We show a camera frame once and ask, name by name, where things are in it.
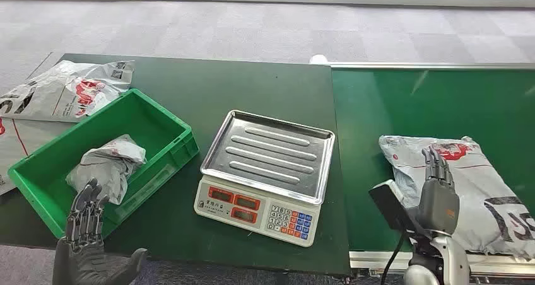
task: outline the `scale keypad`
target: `scale keypad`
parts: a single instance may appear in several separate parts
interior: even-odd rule
[[[303,212],[292,211],[282,206],[272,205],[266,224],[267,230],[285,233],[306,240],[309,238],[313,218]]]

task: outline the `robotic finger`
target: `robotic finger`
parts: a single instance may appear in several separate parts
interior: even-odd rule
[[[97,184],[96,179],[93,179],[93,180],[94,180],[93,191],[91,192],[89,202],[87,203],[87,206],[85,207],[85,211],[84,211],[84,219],[86,221],[85,228],[83,229],[82,235],[80,236],[81,237],[80,240],[83,243],[88,243],[90,241],[90,233],[91,233],[91,230],[93,229],[93,223],[95,222],[94,208],[95,208],[95,204],[98,201],[97,197],[102,191],[102,186],[100,186],[100,184]]]
[[[83,213],[87,206],[87,202],[91,196],[93,187],[86,185],[85,188],[74,197],[71,206],[71,212],[67,217],[67,228],[65,229],[65,236],[67,242],[72,246],[73,251],[79,251],[79,239],[81,233],[81,226],[83,220]]]
[[[452,189],[455,189],[455,183],[453,181],[453,176],[450,172],[450,166],[448,164],[448,161],[444,160],[443,158],[442,160],[444,161],[444,182],[447,185],[451,186]]]
[[[435,178],[437,169],[435,168],[434,159],[431,156],[431,152],[424,148],[421,150],[421,153],[425,157],[425,180]]]
[[[444,158],[437,152],[437,150],[434,149],[432,146],[429,147],[429,150],[431,152],[431,157],[433,157],[433,164],[435,166],[436,171],[434,178],[444,180],[444,165],[446,165],[447,163]]]
[[[104,206],[108,203],[110,197],[104,195],[102,199],[98,200],[91,212],[91,230],[89,231],[89,237],[92,243],[103,244],[102,240],[102,223],[104,215]]]

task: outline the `white plastic package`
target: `white plastic package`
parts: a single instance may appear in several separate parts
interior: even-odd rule
[[[0,96],[0,195],[15,187],[11,165],[127,91],[133,70],[133,61],[61,61]]]
[[[448,161],[461,202],[453,238],[473,252],[535,256],[535,221],[471,138],[382,136],[379,145],[393,167],[403,206],[420,202],[425,181],[421,150],[432,146]]]
[[[107,194],[111,203],[119,205],[128,188],[127,179],[145,163],[145,149],[129,135],[122,135],[85,153],[66,180],[81,192],[89,180],[96,178],[102,186],[99,198]]]
[[[0,97],[0,117],[79,122],[127,91],[133,71],[133,61],[61,61]]]
[[[0,118],[0,195],[15,188],[8,169],[66,129],[70,122],[48,122]]]

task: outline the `gray carpet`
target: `gray carpet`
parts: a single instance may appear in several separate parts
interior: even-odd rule
[[[314,54],[330,61],[535,62],[535,11],[0,0],[0,94],[51,51],[291,63],[308,63]],[[0,282],[50,284],[53,259],[48,250],[0,246]],[[136,281],[201,283],[337,284],[322,276],[170,262],[149,262]]]

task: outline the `black cable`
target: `black cable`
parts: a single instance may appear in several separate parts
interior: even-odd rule
[[[407,238],[407,232],[403,231],[401,233],[401,236],[399,237],[399,242],[397,243],[396,249],[394,249],[394,252],[392,253],[392,256],[390,257],[390,259],[388,260],[388,263],[386,263],[386,267],[385,267],[385,269],[383,271],[383,274],[381,275],[381,285],[385,284],[386,275],[388,274],[388,270],[390,269],[390,265],[392,265],[392,262],[396,258],[396,255],[399,252],[399,250],[401,249],[401,245],[403,245],[403,242],[405,241],[406,238]]]

